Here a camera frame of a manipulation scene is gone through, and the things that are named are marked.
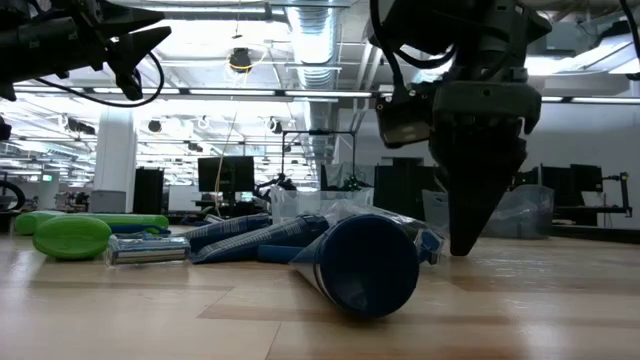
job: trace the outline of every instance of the green plastic container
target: green plastic container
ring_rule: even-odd
[[[110,236],[111,228],[102,220],[65,215],[40,224],[33,246],[56,259],[88,260],[107,248]]]
[[[65,214],[60,211],[34,211],[21,214],[16,218],[15,228],[20,235],[32,235],[38,227],[55,217],[88,217],[104,221],[109,226],[116,225],[155,225],[163,229],[169,227],[169,219],[163,215],[137,214]]]

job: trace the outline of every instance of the ceiling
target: ceiling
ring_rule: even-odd
[[[270,2],[274,20],[269,22],[247,21],[245,17],[249,15],[237,15],[238,11],[246,9],[239,6],[226,7],[224,14],[237,16],[224,20],[220,9],[218,12],[203,11],[204,5],[219,6],[220,2],[215,1],[197,2],[195,8],[189,7],[194,2],[181,0],[118,0],[117,3],[139,7],[162,6],[170,10],[167,11],[169,19],[156,26],[170,26],[172,34],[154,50],[154,54],[160,59],[166,75],[166,91],[177,93],[179,88],[301,88],[299,72],[305,67],[301,67],[296,58],[296,49],[299,49],[294,46],[296,36],[288,23],[277,20],[286,19],[282,5],[295,4],[296,1],[304,2]],[[525,2],[540,10],[544,16],[562,20],[556,26],[558,29],[564,28],[569,38],[573,36],[576,48],[582,47],[578,53],[588,50],[597,33],[620,16],[617,0]],[[630,1],[631,5],[638,3],[640,1]],[[335,72],[336,81],[327,90],[377,90],[381,85],[391,84],[391,72],[384,58],[377,49],[368,45],[363,36],[368,21],[368,2],[341,0],[332,4],[342,7],[334,9],[337,14],[334,29],[337,35],[333,44],[336,55],[322,67]],[[582,21],[580,26],[576,25],[577,20]],[[317,44],[308,43],[306,46],[307,51],[313,51]],[[249,49],[253,62],[249,72],[239,74],[230,70],[228,59],[234,48]],[[423,56],[413,49],[408,51],[415,56]],[[609,68],[593,76],[584,73],[576,75],[574,59],[552,59],[550,62],[549,59],[532,57],[528,65],[532,74],[541,75],[532,76],[531,83],[545,95],[614,96],[628,89],[628,81],[624,75],[609,74],[609,71],[629,62],[628,58],[627,55],[626,60],[620,60],[622,64],[609,65]],[[403,62],[401,66],[405,79],[428,78],[432,75],[419,72]],[[555,69],[552,72],[556,74],[551,74],[550,68]],[[572,71],[562,74],[565,68]],[[578,68],[579,71],[589,70],[586,67]],[[157,69],[150,60],[145,59],[139,70],[143,86],[147,88],[145,90],[152,93],[158,85]],[[75,88],[92,88],[94,96],[99,98],[121,98],[121,95],[113,94],[117,93],[114,91],[117,89],[114,89],[114,75],[108,68],[100,72],[84,68],[72,71],[68,79],[58,79],[56,76],[47,79]],[[51,93],[47,88],[40,88],[39,84],[30,81],[17,86],[18,101],[0,101],[0,114],[13,125],[15,135],[15,139],[0,149],[3,152],[0,167],[7,170],[10,176],[22,180],[30,179],[44,167],[67,169],[63,170],[66,172],[64,181],[90,182],[97,138],[70,131],[68,123],[69,119],[77,120],[98,132],[104,107],[76,96]],[[35,91],[20,91],[20,87],[31,86],[34,88],[30,89]],[[197,181],[197,157],[218,156],[224,151],[225,155],[254,155],[257,181],[267,181],[280,172],[282,156],[282,136],[272,131],[273,122],[279,122],[284,130],[308,130],[309,109],[309,103],[300,101],[239,102],[197,96],[164,96],[135,110],[140,139],[138,165],[163,167],[169,182],[187,184]],[[353,112],[346,112],[347,115],[343,109],[340,113],[349,121]],[[344,119],[340,120],[336,124],[344,124]],[[162,131],[150,131],[150,121],[160,121]],[[26,137],[28,141],[21,141],[18,137]],[[228,137],[234,145],[225,148]],[[181,143],[182,140],[198,144],[202,151],[190,150],[187,144]],[[287,143],[290,141],[293,141],[293,135],[287,138]],[[331,161],[332,142],[326,137],[314,140],[304,135],[292,145],[291,152],[286,154],[288,174],[299,184],[315,186],[317,172],[314,165]]]

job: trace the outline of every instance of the clear plastic container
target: clear plastic container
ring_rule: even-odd
[[[426,223],[449,234],[447,194],[422,191]],[[523,185],[507,192],[487,222],[482,236],[509,239],[546,239],[553,220],[553,190]]]
[[[338,200],[348,200],[357,206],[373,206],[373,189],[353,192],[286,191],[274,186],[271,189],[271,214],[273,223],[279,224],[298,215],[321,215]]]

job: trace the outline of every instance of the wooden floor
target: wooden floor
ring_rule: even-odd
[[[288,266],[57,262],[0,239],[1,360],[640,359],[640,246],[481,240],[344,319]]]

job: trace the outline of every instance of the green object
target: green object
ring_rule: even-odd
[[[90,217],[104,221],[109,226],[116,225],[155,225],[169,228],[169,219],[162,215],[137,215],[137,214],[65,214],[60,211],[34,211],[21,214],[16,218],[16,232],[20,235],[32,235],[45,221],[54,217]]]
[[[65,215],[49,219],[33,235],[36,250],[61,260],[86,260],[101,254],[111,236],[104,221]]]

